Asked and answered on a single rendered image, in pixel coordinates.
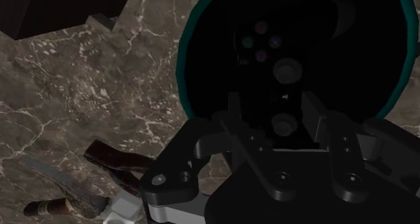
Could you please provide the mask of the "brown handled grey knife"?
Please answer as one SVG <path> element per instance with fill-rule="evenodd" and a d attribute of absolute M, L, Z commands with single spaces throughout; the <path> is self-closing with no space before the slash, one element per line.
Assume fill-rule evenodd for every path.
<path fill-rule="evenodd" d="M 63 198 L 28 203 L 23 210 L 26 217 L 69 215 L 85 219 L 96 219 L 106 210 L 110 202 L 110 198 L 90 192 L 75 178 L 56 167 L 28 156 L 21 157 L 19 163 L 48 178 L 65 195 Z"/>

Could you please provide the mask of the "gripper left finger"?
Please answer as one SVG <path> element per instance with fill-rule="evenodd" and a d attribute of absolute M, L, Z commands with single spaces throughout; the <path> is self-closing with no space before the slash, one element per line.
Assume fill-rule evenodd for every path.
<path fill-rule="evenodd" d="M 241 119 L 238 93 L 230 93 L 227 104 L 228 109 L 214 113 L 211 120 L 188 119 L 167 144 L 140 180 L 139 189 L 148 204 L 169 205 L 196 198 L 201 170 L 196 162 L 217 153 L 230 153 L 233 173 L 247 163 L 269 197 L 283 202 L 295 198 L 295 172 L 265 143 L 262 131 L 252 130 Z"/>

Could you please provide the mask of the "teal rimmed dark bowl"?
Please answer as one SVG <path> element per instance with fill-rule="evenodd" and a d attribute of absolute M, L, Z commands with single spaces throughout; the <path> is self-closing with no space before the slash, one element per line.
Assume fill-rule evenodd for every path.
<path fill-rule="evenodd" d="M 199 0 L 182 33 L 176 64 L 181 104 L 188 117 L 225 110 L 238 90 L 234 30 L 277 6 L 308 0 Z M 413 0 L 344 0 L 354 24 L 310 52 L 310 91 L 352 120 L 383 118 L 408 83 L 417 57 L 418 19 Z"/>

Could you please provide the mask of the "black game controller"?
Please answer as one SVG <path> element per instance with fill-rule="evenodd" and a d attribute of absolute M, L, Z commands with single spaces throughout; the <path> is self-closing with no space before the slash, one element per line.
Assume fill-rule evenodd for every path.
<path fill-rule="evenodd" d="M 349 1 L 308 0 L 264 11 L 234 30 L 244 116 L 269 145 L 307 138 L 301 103 L 309 54 L 344 34 L 355 15 Z"/>

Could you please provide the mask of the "pale grey block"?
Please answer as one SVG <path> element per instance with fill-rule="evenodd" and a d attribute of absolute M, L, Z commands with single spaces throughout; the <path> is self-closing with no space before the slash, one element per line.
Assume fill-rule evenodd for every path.
<path fill-rule="evenodd" d="M 135 224 L 142 205 L 141 198 L 121 189 L 102 212 L 102 224 Z"/>

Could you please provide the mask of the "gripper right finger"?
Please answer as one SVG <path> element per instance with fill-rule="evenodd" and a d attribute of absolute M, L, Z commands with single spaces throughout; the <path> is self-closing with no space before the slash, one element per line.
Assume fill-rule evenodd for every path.
<path fill-rule="evenodd" d="M 312 93 L 302 94 L 302 122 L 328 151 L 334 193 L 350 203 L 420 204 L 420 138 L 394 123 L 353 122 L 327 110 Z"/>

